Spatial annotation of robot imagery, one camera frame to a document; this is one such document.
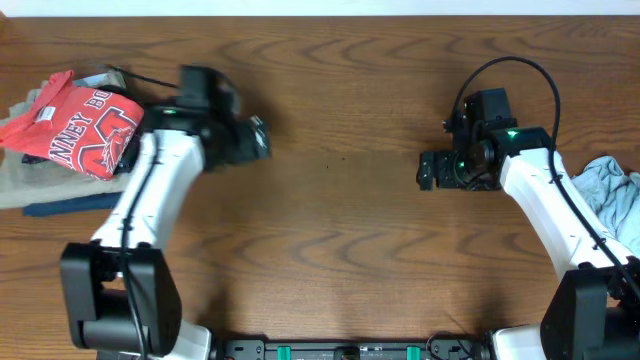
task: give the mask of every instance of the green connector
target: green connector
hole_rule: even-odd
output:
[[[407,360],[420,360],[420,348],[417,346],[407,346]]]
[[[291,348],[288,346],[278,346],[278,360],[291,360]]]

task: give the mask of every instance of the pile of clothes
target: pile of clothes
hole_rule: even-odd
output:
[[[0,120],[0,209],[23,208],[30,216],[110,209],[126,187],[142,108],[133,101],[122,106],[120,95],[104,91],[126,89],[119,72],[71,83],[72,75],[52,75]],[[64,103],[51,106],[55,96]],[[59,123],[56,116],[62,117]]]

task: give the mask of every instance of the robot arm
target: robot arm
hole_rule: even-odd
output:
[[[164,250],[182,202],[204,169],[204,150],[198,136],[179,130],[155,130],[142,136],[131,180],[107,221],[91,238],[103,247],[119,248],[122,223],[134,197],[141,192],[129,232],[129,248],[141,243]],[[147,185],[143,180],[152,164]]]
[[[541,324],[498,330],[490,344],[493,359],[635,359],[638,301],[632,286],[578,219],[553,179],[550,138],[543,128],[520,128],[504,89],[465,99],[465,114],[445,122],[453,150],[425,152],[418,183],[440,188],[504,190],[533,225],[553,262],[560,285]],[[621,266],[637,282],[638,260],[600,223],[575,189],[555,152],[558,179],[569,199]],[[608,296],[620,306],[607,308]]]
[[[63,291],[77,347],[98,350],[99,359],[120,359],[140,353],[142,334],[154,358],[211,356],[211,332],[181,319],[163,250],[187,191],[203,170],[270,155],[264,124],[257,117],[236,121],[232,89],[211,69],[183,67],[179,96],[145,108],[141,150],[120,201],[90,243],[68,244],[62,254]],[[126,290],[102,285],[118,276],[129,276]],[[142,331],[131,321],[130,306],[139,313]]]
[[[500,176],[502,188],[527,215],[551,258],[558,280],[562,280],[567,270],[577,269],[582,263],[591,263],[596,268],[613,266],[611,260],[594,246],[593,239],[551,181],[548,158],[546,148],[523,150],[518,156],[507,156]],[[591,211],[571,183],[558,152],[554,159],[557,172],[562,176],[560,181],[573,202],[596,231],[610,240],[607,245],[618,260],[627,264],[627,258],[633,253],[616,241]]]

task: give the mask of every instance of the wooden table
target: wooden table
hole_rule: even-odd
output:
[[[55,71],[127,64],[175,82],[177,65],[199,63],[271,124],[273,159],[201,176],[167,251],[186,318],[222,333],[426,338],[542,318],[557,280],[518,206],[415,184],[419,152],[450,146],[441,121],[458,88],[492,58],[554,76],[571,173],[603,154],[640,167],[637,18],[14,19],[2,31],[3,111]],[[472,90],[503,86],[521,125],[550,129],[538,73],[499,65]],[[94,357],[69,341],[58,259],[106,215],[0,212],[0,358]]]

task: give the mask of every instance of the navy blue fabric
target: navy blue fabric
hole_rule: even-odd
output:
[[[31,204],[22,209],[22,215],[45,217],[88,210],[113,209],[122,193],[104,193],[79,198]]]

